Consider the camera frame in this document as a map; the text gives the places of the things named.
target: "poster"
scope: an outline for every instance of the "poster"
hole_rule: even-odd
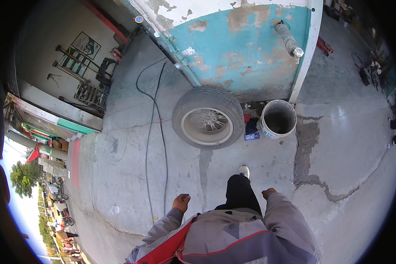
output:
[[[73,41],[72,46],[83,52],[86,56],[91,59],[95,58],[101,45],[95,42],[92,38],[87,36],[84,32],[81,32],[76,39]]]
[[[90,59],[84,56],[83,54],[79,53],[78,51],[76,51],[74,48],[69,47],[66,51],[72,56],[74,56],[76,59],[81,61],[86,66],[90,65],[91,62]],[[82,65],[81,63],[79,63],[78,61],[76,61],[75,59],[73,59],[68,55],[63,55],[63,57],[59,61],[59,65],[69,69],[70,71],[73,71],[80,77],[83,77],[85,74],[86,66]]]

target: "metal rack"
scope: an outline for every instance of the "metal rack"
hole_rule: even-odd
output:
[[[78,92],[75,93],[74,98],[88,106],[93,106],[100,110],[106,110],[106,107],[104,106],[106,96],[108,96],[108,93],[104,92],[100,88],[93,87],[88,83],[81,83],[78,86]]]

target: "gray pipe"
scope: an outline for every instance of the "gray pipe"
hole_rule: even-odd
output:
[[[15,141],[16,143],[26,146],[27,148],[35,148],[35,146],[37,145],[37,142],[30,140],[27,137],[24,137],[22,135],[19,135],[18,133],[11,131],[11,130],[8,133],[6,133],[5,136],[8,137],[9,139]],[[50,156],[52,156],[53,158],[59,158],[64,161],[66,161],[68,159],[68,153],[66,151],[58,150],[56,148],[47,146],[45,144],[41,144],[41,146],[51,150]]]
[[[298,44],[295,41],[295,38],[290,33],[288,26],[286,24],[279,23],[276,25],[276,31],[282,38],[282,41],[285,44],[286,50],[288,51],[289,55],[292,57],[302,57],[304,51],[299,48]]]

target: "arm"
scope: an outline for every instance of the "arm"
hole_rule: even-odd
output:
[[[289,199],[275,189],[263,191],[267,200],[264,224],[277,237],[311,253],[321,261],[321,252],[314,234],[300,210]]]
[[[125,259],[126,263],[135,263],[137,261],[139,248],[151,245],[159,238],[165,237],[173,230],[180,228],[183,214],[188,209],[190,199],[189,194],[181,194],[176,197],[173,201],[172,209],[152,226],[142,243],[136,246]]]
[[[163,218],[152,226],[142,242],[145,243],[145,245],[150,245],[160,237],[167,236],[171,231],[180,227],[182,217],[183,212],[181,210],[178,208],[171,209]]]

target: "plastic bucket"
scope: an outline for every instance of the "plastic bucket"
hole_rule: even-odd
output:
[[[287,136],[296,127],[295,109],[284,100],[273,100],[264,107],[260,126],[269,139]]]

